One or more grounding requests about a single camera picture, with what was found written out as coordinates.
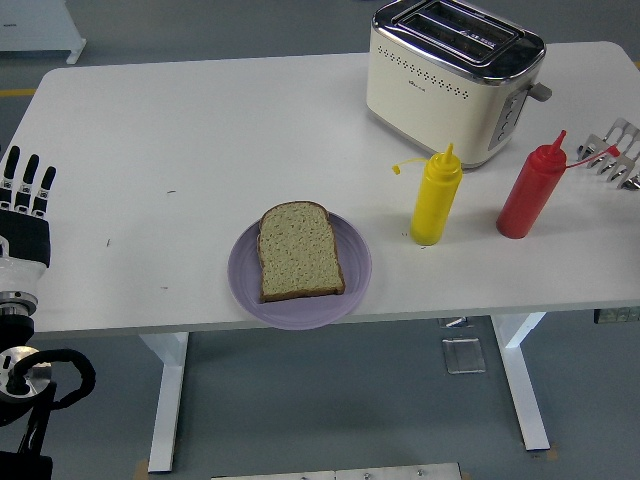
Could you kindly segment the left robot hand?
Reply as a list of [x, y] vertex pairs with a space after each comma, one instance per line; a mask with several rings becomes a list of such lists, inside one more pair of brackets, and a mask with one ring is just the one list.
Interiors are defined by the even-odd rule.
[[1, 175], [1, 290], [33, 295], [50, 266], [50, 229], [45, 215], [56, 168], [47, 167], [36, 184], [39, 156], [33, 154], [17, 180], [20, 156], [20, 148], [12, 146]]

